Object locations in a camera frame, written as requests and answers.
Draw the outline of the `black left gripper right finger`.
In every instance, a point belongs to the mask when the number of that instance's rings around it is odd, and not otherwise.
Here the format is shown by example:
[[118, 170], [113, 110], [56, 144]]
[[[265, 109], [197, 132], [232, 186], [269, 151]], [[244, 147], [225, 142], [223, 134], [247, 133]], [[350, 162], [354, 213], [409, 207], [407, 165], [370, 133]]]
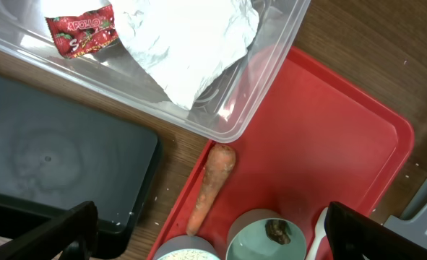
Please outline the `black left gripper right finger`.
[[334, 260], [427, 260], [427, 249], [340, 202], [329, 204], [324, 229]]

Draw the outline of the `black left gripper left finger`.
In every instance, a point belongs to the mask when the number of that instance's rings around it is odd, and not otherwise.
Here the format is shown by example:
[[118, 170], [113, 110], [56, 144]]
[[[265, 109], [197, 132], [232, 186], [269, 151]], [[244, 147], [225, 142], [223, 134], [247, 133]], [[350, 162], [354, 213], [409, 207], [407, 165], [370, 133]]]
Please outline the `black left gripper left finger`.
[[85, 201], [0, 246], [0, 260], [89, 259], [98, 243], [98, 210]]

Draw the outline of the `green bowl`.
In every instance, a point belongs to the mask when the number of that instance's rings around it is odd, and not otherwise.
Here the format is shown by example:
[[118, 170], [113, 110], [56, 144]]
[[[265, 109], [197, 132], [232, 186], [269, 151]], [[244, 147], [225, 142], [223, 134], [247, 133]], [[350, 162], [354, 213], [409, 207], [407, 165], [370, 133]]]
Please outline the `green bowl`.
[[[267, 235], [271, 221], [283, 227], [290, 242], [280, 244]], [[306, 239], [301, 229], [270, 209], [253, 209], [238, 217], [227, 236], [226, 260], [304, 260]]]

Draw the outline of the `blue bowl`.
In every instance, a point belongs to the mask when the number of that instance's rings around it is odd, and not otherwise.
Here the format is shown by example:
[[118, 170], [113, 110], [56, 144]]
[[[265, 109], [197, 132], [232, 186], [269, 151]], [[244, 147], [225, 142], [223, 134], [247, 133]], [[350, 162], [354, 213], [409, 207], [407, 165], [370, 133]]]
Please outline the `blue bowl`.
[[172, 253], [174, 251], [192, 249], [209, 252], [217, 257], [215, 260], [220, 259], [216, 250], [207, 240], [198, 236], [189, 235], [181, 235], [168, 240], [161, 247], [159, 247], [159, 249], [155, 252], [155, 255], [151, 257], [151, 259], [160, 260], [160, 258], [164, 255]]

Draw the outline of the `orange carrot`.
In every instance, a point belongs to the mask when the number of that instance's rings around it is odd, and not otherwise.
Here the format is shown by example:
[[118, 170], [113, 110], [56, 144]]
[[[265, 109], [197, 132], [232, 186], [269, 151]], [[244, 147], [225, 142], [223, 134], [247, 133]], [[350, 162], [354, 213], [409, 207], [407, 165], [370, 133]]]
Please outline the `orange carrot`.
[[215, 144], [209, 151], [202, 185], [186, 226], [187, 235], [197, 234], [235, 164], [236, 152], [232, 147]]

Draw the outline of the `white rice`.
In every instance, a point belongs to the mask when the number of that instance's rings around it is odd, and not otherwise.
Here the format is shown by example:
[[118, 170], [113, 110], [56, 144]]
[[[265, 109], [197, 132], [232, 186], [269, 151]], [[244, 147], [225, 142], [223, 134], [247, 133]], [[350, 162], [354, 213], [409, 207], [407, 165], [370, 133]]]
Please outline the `white rice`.
[[217, 257], [206, 251], [200, 250], [180, 250], [168, 253], [160, 260], [215, 260]]

